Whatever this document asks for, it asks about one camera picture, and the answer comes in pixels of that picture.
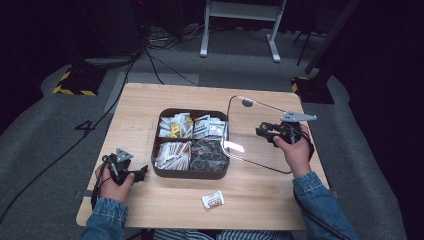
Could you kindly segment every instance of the wire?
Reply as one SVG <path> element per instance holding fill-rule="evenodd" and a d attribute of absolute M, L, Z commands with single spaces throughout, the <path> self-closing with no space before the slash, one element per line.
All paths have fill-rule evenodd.
<path fill-rule="evenodd" d="M 187 80 L 188 82 L 190 82 L 190 83 L 192 83 L 194 86 L 196 86 L 196 87 L 198 87 L 199 85 L 197 85 L 196 83 L 194 83 L 194 82 L 192 82 L 191 80 L 189 80 L 188 78 L 186 78 L 186 77 L 184 77 L 183 75 L 181 75 L 177 70 L 175 70 L 175 69 L 173 69 L 173 68 L 171 68 L 170 66 L 168 66 L 168 65 L 166 65 L 163 61 L 161 61 L 161 60 L 159 60 L 159 59 L 157 59 L 157 58 L 155 58 L 155 57 L 152 57 L 152 56 L 150 56 L 152 59 L 154 59 L 154 60 L 156 60 L 156 61 L 158 61 L 158 62 L 160 62 L 160 63 L 162 63 L 165 67 L 167 67 L 167 68 L 169 68 L 169 69 L 171 69 L 172 71 L 174 71 L 176 74 L 178 74 L 180 77 L 182 77 L 182 78 L 184 78 L 185 80 Z"/>
<path fill-rule="evenodd" d="M 296 132 L 297 134 L 299 134 L 300 137 L 305 138 L 305 140 L 308 142 L 308 146 L 309 146 L 309 161 L 310 161 L 311 158 L 312 158 L 312 155 L 314 154 L 315 147 L 312 144 L 311 138 L 309 137 L 309 135 L 307 133 L 303 132 L 303 131 L 297 131 L 292 126 L 290 126 L 290 124 L 284 123 L 284 125 L 286 125 L 287 127 L 291 128 L 294 132 Z M 278 170 L 278 169 L 275 169 L 275 168 L 272 168 L 272 167 L 267 167 L 267 166 L 262 165 L 260 163 L 255 163 L 255 162 L 252 162 L 252 161 L 249 161 L 249 160 L 246 160 L 246 159 L 237 157 L 237 156 L 233 156 L 233 157 L 236 158 L 237 160 L 241 160 L 243 162 L 247 162 L 247 163 L 250 163 L 250 164 L 253 164 L 253 165 L 256 165 L 256 166 L 260 166 L 260 167 L 263 167 L 263 168 L 266 168 L 266 169 L 269 169 L 269 170 L 272 170 L 272 171 L 275 171 L 275 172 L 284 173 L 284 174 L 290 174 L 292 172 L 292 171 L 285 172 L 285 171 L 281 171 L 281 170 Z"/>
<path fill-rule="evenodd" d="M 128 65 L 128 67 L 125 70 L 125 79 L 121 87 L 121 91 L 118 94 L 118 97 L 115 99 L 115 102 L 111 105 L 111 107 L 106 111 L 106 113 L 103 114 L 103 116 L 94 124 L 94 126 L 90 129 L 88 129 L 84 135 L 78 139 L 68 150 L 66 150 L 62 155 L 60 155 L 56 160 L 51 162 L 46 168 L 44 168 L 40 173 L 38 173 L 29 183 L 23 187 L 18 194 L 15 195 L 15 197 L 10 201 L 10 203 L 7 205 L 6 209 L 3 211 L 2 215 L 0 216 L 0 225 L 2 224 L 4 218 L 6 217 L 6 214 L 9 212 L 10 208 L 13 206 L 13 204 L 18 200 L 18 198 L 27 190 L 38 178 L 40 178 L 47 170 L 49 170 L 53 165 L 55 165 L 57 162 L 59 162 L 63 157 L 65 157 L 70 151 L 72 151 L 82 140 L 84 140 L 85 137 L 87 137 L 91 131 L 93 131 L 96 126 L 107 116 L 107 114 L 112 110 L 113 106 L 118 102 L 123 88 L 125 86 L 125 83 L 128 81 L 128 73 L 131 70 L 132 66 L 134 65 L 135 60 Z"/>
<path fill-rule="evenodd" d="M 342 240 L 349 240 L 348 237 L 346 237 L 345 235 L 343 235 L 342 233 L 338 232 L 337 230 L 335 230 L 334 228 L 328 226 L 327 224 L 325 224 L 323 221 L 321 221 L 319 218 L 317 218 L 314 214 L 312 214 L 304 205 L 303 203 L 300 201 L 300 199 L 297 197 L 296 192 L 293 189 L 293 195 L 294 195 L 294 199 L 296 200 L 297 205 L 299 205 L 299 207 L 303 210 L 303 212 L 308 215 L 308 217 L 310 217 L 313 221 L 315 221 L 318 225 L 320 225 L 321 227 L 323 227 L 324 229 L 326 229 L 327 231 L 331 232 L 335 237 L 342 239 Z"/>
<path fill-rule="evenodd" d="M 156 77 L 158 78 L 159 82 L 162 83 L 162 85 L 165 85 L 165 83 L 160 79 L 158 72 L 156 71 L 156 67 L 155 67 L 155 64 L 153 63 L 152 56 L 150 56 L 150 53 L 149 51 L 147 51 L 147 49 L 145 50 L 146 50 L 147 56 L 149 56 L 150 62 L 152 63 L 153 71 L 155 71 Z"/>
<path fill-rule="evenodd" d="M 100 189 L 99 182 L 100 182 L 100 178 L 103 177 L 103 171 L 105 167 L 106 167 L 106 162 L 103 162 L 100 168 L 99 175 L 97 175 L 96 184 L 94 185 L 93 192 L 91 193 L 91 209 L 92 210 L 96 206 L 97 199 L 99 198 L 99 189 Z"/>
<path fill-rule="evenodd" d="M 183 36 L 182 41 L 177 41 L 175 37 L 167 36 L 162 31 L 154 31 L 152 33 L 157 37 L 155 37 L 154 39 L 151 39 L 151 37 L 152 37 L 152 35 L 151 35 L 150 38 L 148 38 L 149 43 L 146 44 L 146 46 L 149 49 L 152 49 L 152 50 L 171 49 L 171 48 L 175 47 L 177 44 L 190 42 L 190 41 L 192 41 L 196 38 L 202 37 L 203 34 L 195 35 L 195 36 L 192 36 L 192 35 L 195 34 L 197 31 L 199 31 L 200 29 L 202 29 L 204 26 L 205 26 L 205 24 L 202 24 L 199 27 L 197 27 L 196 29 L 194 29 L 193 31 L 191 31 L 190 34 L 188 34 L 187 36 Z M 153 41 L 165 41 L 165 44 L 163 46 L 154 45 L 154 44 L 151 44 L 151 42 L 153 42 Z"/>
<path fill-rule="evenodd" d="M 105 183 L 107 180 L 109 180 L 109 179 L 111 179 L 112 177 L 108 177 L 108 178 L 106 178 L 105 180 L 103 180 L 103 182 L 102 183 L 100 183 L 100 185 L 99 185 L 99 189 L 102 187 L 102 185 L 103 185 L 103 183 Z"/>

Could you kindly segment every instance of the denim jacket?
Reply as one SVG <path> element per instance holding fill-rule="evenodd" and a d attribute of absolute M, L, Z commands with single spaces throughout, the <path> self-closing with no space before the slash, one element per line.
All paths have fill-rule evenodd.
<path fill-rule="evenodd" d="M 81 239 L 123 239 L 127 216 L 128 207 L 124 203 L 100 198 L 87 220 Z"/>
<path fill-rule="evenodd" d="M 316 218 L 351 240 L 359 239 L 333 194 L 324 187 L 315 172 L 293 179 L 293 185 L 300 202 Z M 122 239 L 127 214 L 128 208 L 125 204 L 112 199 L 99 199 L 82 232 L 81 239 Z M 308 239 L 338 239 L 303 211 L 302 217 L 308 229 Z M 212 239 L 193 230 L 161 229 L 156 231 L 158 233 L 156 239 L 170 235 L 173 236 L 173 239 Z M 218 236 L 218 239 L 292 239 L 288 237 L 287 233 L 225 230 Z"/>

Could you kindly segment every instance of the dark background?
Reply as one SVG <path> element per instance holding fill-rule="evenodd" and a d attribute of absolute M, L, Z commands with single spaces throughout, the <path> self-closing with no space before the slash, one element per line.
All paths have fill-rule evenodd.
<path fill-rule="evenodd" d="M 187 24 L 202 23 L 202 1 L 154 2 L 157 5 L 139 1 L 145 4 L 145 16 L 176 36 L 182 36 Z M 101 29 L 102 23 L 96 21 L 98 4 L 81 1 L 84 15 L 76 1 L 2 1 L 0 134 L 42 98 L 40 85 L 50 73 L 73 58 L 111 54 L 88 24 L 89 20 L 95 30 Z M 288 1 L 280 31 L 301 30 L 299 9 L 301 4 Z M 332 74 L 346 87 L 355 119 L 398 198 L 409 239 L 419 239 L 424 222 L 422 16 L 423 7 L 412 1 L 360 1 L 317 65 L 331 66 Z M 107 29 L 99 32 L 108 34 Z"/>

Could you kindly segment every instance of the hand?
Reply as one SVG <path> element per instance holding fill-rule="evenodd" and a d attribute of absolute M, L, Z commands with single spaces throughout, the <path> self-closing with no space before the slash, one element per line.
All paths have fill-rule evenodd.
<path fill-rule="evenodd" d="M 309 129 L 305 125 L 300 124 L 300 130 L 309 135 Z M 301 137 L 295 144 L 288 144 L 278 136 L 275 136 L 273 140 L 283 150 L 295 178 L 312 171 L 309 165 L 309 145 L 305 138 Z"/>
<path fill-rule="evenodd" d="M 100 165 L 96 169 L 96 176 L 99 176 L 101 168 L 102 165 Z M 101 184 L 101 187 L 99 189 L 99 198 L 110 198 L 120 202 L 125 202 L 128 197 L 130 188 L 134 183 L 134 177 L 134 173 L 130 173 L 125 179 L 124 183 L 119 186 L 113 181 L 110 175 L 109 163 L 106 163 L 106 166 L 103 171 L 103 176 L 100 178 L 99 181 L 99 185 Z"/>

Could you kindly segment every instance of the metal frame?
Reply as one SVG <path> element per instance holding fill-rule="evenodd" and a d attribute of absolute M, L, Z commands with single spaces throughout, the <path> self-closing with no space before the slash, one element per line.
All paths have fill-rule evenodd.
<path fill-rule="evenodd" d="M 271 50 L 274 62 L 280 62 L 281 58 L 275 45 L 275 36 L 280 26 L 281 17 L 283 16 L 286 0 L 282 0 L 280 6 L 262 6 L 254 4 L 240 4 L 228 2 L 206 1 L 205 8 L 205 28 L 203 32 L 202 45 L 200 48 L 200 56 L 207 57 L 209 44 L 209 17 L 229 17 L 252 20 L 273 21 L 274 27 L 272 34 L 266 35 L 268 46 Z"/>

